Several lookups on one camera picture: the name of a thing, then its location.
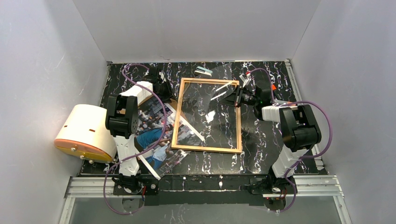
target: white strip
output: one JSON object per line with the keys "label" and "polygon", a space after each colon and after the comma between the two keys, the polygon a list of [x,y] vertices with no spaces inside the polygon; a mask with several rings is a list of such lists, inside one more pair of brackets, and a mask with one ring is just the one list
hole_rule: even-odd
{"label": "white strip", "polygon": [[226,93],[226,92],[222,92],[221,94],[219,94],[219,95],[213,97],[213,98],[211,99],[211,101],[214,100],[214,99],[216,99],[216,98],[219,98],[219,97],[223,96],[225,93]]}
{"label": "white strip", "polygon": [[233,83],[232,81],[226,83],[224,86],[221,86],[220,88],[216,89],[216,92],[219,91],[219,90],[221,90],[221,89],[223,89],[224,87],[226,87],[226,86],[228,86],[228,85],[231,85],[232,83]]}

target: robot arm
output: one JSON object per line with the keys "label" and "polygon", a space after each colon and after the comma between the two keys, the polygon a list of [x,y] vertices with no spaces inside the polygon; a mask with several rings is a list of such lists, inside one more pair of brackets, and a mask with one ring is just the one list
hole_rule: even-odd
{"label": "robot arm", "polygon": [[[137,82],[137,84],[153,90],[153,85],[149,82]],[[134,145],[136,129],[138,127],[138,106],[152,94],[141,87],[134,85],[129,90],[122,92],[118,96],[110,96],[107,107],[106,128],[114,137],[117,146],[118,159],[121,161],[131,155],[139,153]],[[146,165],[150,172],[158,180],[160,177],[151,168],[142,155],[139,159]],[[124,161],[120,164],[119,173],[124,176],[135,176],[139,171],[139,164],[136,158]]]}
{"label": "robot arm", "polygon": [[[276,178],[284,178],[286,170],[322,138],[309,105],[266,106],[262,108],[262,120],[278,122],[281,125],[284,145],[278,160],[272,165]],[[287,173],[287,177],[293,174],[294,169]]]}
{"label": "robot arm", "polygon": [[[143,81],[139,81],[137,84],[153,91],[163,102],[169,102],[173,97],[168,80],[158,68],[150,68],[148,75],[144,76]],[[134,145],[136,141],[134,134],[139,125],[138,106],[151,96],[152,94],[149,91],[137,85],[132,86],[132,88],[119,95],[109,96],[106,128],[110,130],[110,134],[114,137],[120,161],[139,153]],[[153,176],[159,180],[160,176],[147,163],[144,157],[142,155],[138,157]],[[135,157],[120,164],[119,173],[123,176],[135,176],[138,171],[139,164]]]}
{"label": "robot arm", "polygon": [[[271,99],[276,101],[277,94],[271,91],[273,86],[262,89],[256,86],[254,93],[237,86],[233,93],[220,100],[220,103],[239,107],[241,104],[253,106],[255,116],[263,121],[278,122],[281,126],[284,146],[281,153],[269,170],[265,179],[251,180],[252,194],[273,192],[274,188],[290,187],[285,174],[301,156],[321,141],[321,132],[312,112],[311,106],[281,106],[272,105]],[[286,177],[294,182],[294,169]]]}

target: glass pane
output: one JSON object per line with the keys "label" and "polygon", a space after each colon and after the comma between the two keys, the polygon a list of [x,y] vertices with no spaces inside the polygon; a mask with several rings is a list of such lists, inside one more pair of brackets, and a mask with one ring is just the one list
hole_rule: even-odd
{"label": "glass pane", "polygon": [[[141,200],[131,202],[109,198],[109,203],[118,211],[132,211],[141,205]],[[340,224],[340,218],[332,196],[297,197],[293,206],[279,215],[267,212],[264,206],[248,204],[167,204],[144,206],[132,216],[112,212],[103,198],[76,198],[71,224]]]}
{"label": "glass pane", "polygon": [[[219,103],[221,97],[232,92],[234,86],[222,84],[185,83],[181,117],[191,125],[179,127],[177,144],[188,146],[237,148],[236,109]],[[196,138],[180,138],[186,132],[196,133]]]}

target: small white object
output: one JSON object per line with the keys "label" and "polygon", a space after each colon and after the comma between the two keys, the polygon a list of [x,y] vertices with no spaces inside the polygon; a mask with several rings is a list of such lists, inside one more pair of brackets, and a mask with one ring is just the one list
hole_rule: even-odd
{"label": "small white object", "polygon": [[247,74],[246,74],[246,78],[243,76],[243,74],[241,74],[241,75],[239,76],[239,78],[243,81],[242,87],[245,87],[245,86],[246,86],[247,84],[249,84],[250,81],[252,80],[252,77],[251,77],[250,73],[247,73]]}

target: black bracket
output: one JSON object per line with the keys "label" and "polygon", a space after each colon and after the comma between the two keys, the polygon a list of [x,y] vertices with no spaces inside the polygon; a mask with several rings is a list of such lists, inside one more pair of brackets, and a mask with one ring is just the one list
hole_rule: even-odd
{"label": "black bracket", "polygon": [[[122,109],[125,109],[125,114],[120,113]],[[113,137],[118,135],[129,139],[138,126],[137,97],[109,96],[105,125]]]}
{"label": "black bracket", "polygon": [[[288,177],[288,179],[296,184],[293,176]],[[253,195],[262,195],[274,194],[273,188],[286,189],[288,192],[293,192],[293,187],[290,183],[284,178],[276,178],[272,168],[269,169],[269,173],[265,178],[250,178],[250,185],[247,190]]]}

